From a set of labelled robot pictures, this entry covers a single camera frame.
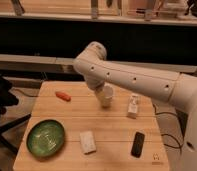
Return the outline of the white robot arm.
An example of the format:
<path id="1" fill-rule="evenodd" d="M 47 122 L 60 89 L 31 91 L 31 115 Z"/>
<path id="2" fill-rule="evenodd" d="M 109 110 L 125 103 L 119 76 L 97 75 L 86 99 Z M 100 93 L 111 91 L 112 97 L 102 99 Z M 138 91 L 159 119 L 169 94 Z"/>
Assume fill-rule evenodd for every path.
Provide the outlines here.
<path id="1" fill-rule="evenodd" d="M 188 114 L 184 145 L 177 171 L 197 171 L 197 77 L 166 70 L 128 66 L 106 61 L 107 51 L 91 42 L 73 67 L 99 99 L 106 82 L 144 96 L 168 102 Z"/>

